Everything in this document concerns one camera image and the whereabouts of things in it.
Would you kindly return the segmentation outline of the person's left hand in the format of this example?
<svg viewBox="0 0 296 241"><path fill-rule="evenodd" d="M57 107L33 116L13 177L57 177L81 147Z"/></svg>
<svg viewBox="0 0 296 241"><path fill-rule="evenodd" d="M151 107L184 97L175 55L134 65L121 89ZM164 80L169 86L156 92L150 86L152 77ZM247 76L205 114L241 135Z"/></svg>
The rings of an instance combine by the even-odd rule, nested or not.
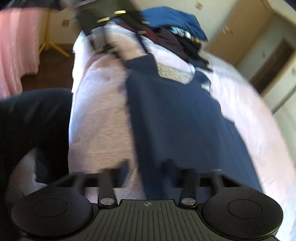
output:
<svg viewBox="0 0 296 241"><path fill-rule="evenodd" d="M131 60L147 55L135 35L107 33L107 41L115 46L124 60Z"/></svg>

